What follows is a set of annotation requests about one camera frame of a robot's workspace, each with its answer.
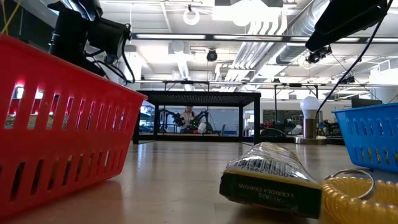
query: yellow coiled tube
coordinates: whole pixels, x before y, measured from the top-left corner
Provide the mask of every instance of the yellow coiled tube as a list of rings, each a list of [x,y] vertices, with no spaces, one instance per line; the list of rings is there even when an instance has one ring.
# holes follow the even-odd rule
[[[344,224],[398,223],[398,183],[378,180],[374,195],[358,197],[371,187],[371,180],[333,177],[322,182],[323,208]]]

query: ventilation duct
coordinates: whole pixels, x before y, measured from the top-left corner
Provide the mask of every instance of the ventilation duct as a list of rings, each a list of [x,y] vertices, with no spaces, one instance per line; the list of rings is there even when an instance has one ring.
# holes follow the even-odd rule
[[[309,37],[314,32],[314,27],[325,9],[327,8],[330,0],[314,0],[299,19],[289,28],[286,35],[306,36]],[[276,63],[278,65],[288,65],[292,63],[295,58],[303,54],[307,49],[304,46],[291,45],[291,44],[274,44],[268,51],[268,54],[261,60],[257,66],[257,70],[261,74],[269,73],[263,67],[269,63]]]

